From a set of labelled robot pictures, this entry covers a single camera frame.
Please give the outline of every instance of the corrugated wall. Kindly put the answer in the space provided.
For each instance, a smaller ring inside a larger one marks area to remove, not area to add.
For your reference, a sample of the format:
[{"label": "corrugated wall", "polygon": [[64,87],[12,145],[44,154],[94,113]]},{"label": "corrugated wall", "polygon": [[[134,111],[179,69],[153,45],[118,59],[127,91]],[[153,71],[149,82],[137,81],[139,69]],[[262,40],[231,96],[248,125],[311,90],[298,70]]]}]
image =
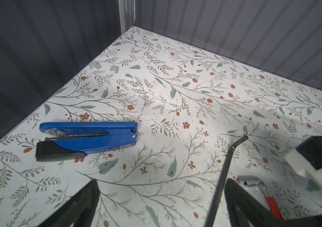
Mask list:
[{"label": "corrugated wall", "polygon": [[0,0],[0,138],[120,34],[118,0]]},{"label": "corrugated wall", "polygon": [[136,25],[322,90],[322,0],[136,0]]}]

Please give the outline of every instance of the floral tablecloth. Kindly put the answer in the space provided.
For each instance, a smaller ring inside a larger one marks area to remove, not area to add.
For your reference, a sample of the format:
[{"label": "floral tablecloth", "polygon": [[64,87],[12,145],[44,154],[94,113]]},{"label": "floral tablecloth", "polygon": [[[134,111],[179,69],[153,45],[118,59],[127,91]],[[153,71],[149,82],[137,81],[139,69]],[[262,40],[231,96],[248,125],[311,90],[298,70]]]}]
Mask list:
[{"label": "floral tablecloth", "polygon": [[[40,123],[80,121],[136,121],[138,141],[36,162]],[[101,191],[92,226],[203,226],[245,134],[229,177],[263,179],[285,219],[322,214],[322,187],[283,158],[322,135],[322,91],[132,27],[0,141],[0,226],[40,224],[90,179]],[[216,226],[229,225],[222,199]]]}]

